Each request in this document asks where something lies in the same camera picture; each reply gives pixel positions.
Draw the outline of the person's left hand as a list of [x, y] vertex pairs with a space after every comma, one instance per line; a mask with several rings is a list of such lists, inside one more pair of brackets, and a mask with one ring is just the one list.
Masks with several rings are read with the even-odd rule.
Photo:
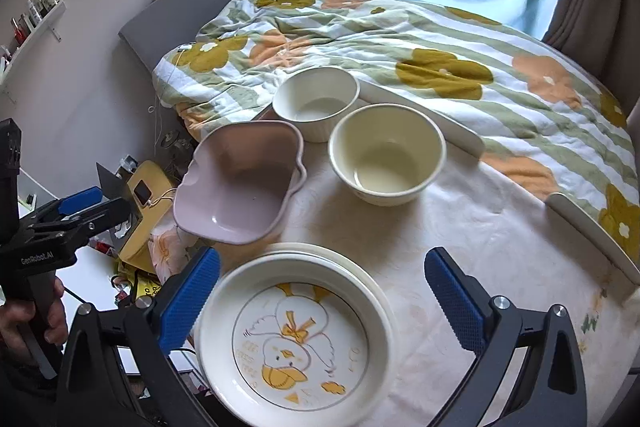
[[[62, 301], [64, 291], [62, 281], [55, 277], [52, 289], [53, 300], [47, 315], [49, 326], [44, 332], [44, 339], [56, 347], [62, 347], [68, 338], [66, 313]], [[20, 328], [32, 321], [36, 311], [35, 303], [27, 301], [6, 300], [1, 306], [1, 342], [14, 358], [28, 365], [34, 365], [35, 361]]]

